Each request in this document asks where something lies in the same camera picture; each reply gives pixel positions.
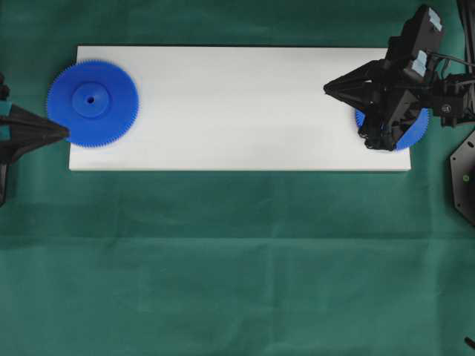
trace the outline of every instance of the green cloth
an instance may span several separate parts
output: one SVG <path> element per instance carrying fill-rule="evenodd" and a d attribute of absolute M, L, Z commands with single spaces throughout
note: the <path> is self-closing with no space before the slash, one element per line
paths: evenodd
<path fill-rule="evenodd" d="M 79 44 L 385 47 L 421 3 L 2 0 L 0 71 L 45 114 Z M 455 0 L 428 4 L 463 56 Z M 0 209 L 0 354 L 472 355 L 475 230 L 448 168 L 472 129 L 431 120 L 407 173 L 73 173 L 66 142 L 28 154 Z"/>

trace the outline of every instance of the white board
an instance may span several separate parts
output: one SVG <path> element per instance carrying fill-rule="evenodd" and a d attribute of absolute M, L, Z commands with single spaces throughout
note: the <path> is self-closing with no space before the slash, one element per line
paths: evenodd
<path fill-rule="evenodd" d="M 111 145 L 71 145 L 71 170 L 406 171 L 409 150 L 371 151 L 354 110 L 323 85 L 384 49 L 78 47 L 119 65 L 140 112 Z"/>

